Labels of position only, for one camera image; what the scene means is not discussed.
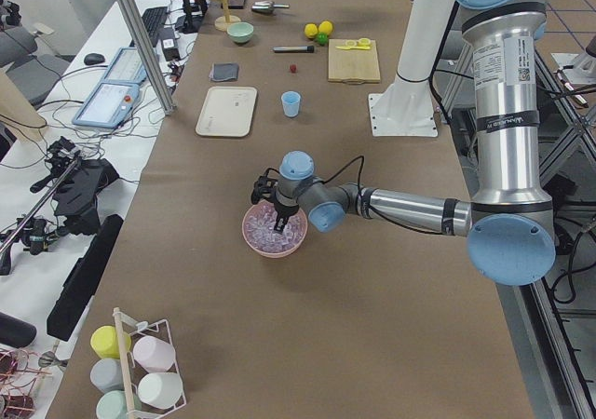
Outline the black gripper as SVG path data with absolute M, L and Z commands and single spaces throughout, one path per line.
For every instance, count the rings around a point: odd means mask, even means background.
M 298 212 L 299 205 L 293 198 L 284 196 L 279 190 L 276 190 L 273 194 L 273 204 L 278 214 L 274 224 L 274 231 L 282 233 L 294 220 L 293 215 Z

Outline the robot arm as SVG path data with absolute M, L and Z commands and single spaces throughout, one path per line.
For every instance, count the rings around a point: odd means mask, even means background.
M 430 80 L 450 19 L 472 50 L 479 190 L 470 202 L 365 187 L 327 186 L 312 158 L 286 154 L 268 198 L 282 231 L 303 211 L 321 232 L 348 213 L 431 234 L 461 236 L 474 266 L 496 283 L 523 286 L 553 266 L 552 201 L 540 183 L 535 37 L 546 0 L 414 0 L 395 81 L 370 103 L 377 136 L 426 136 Z

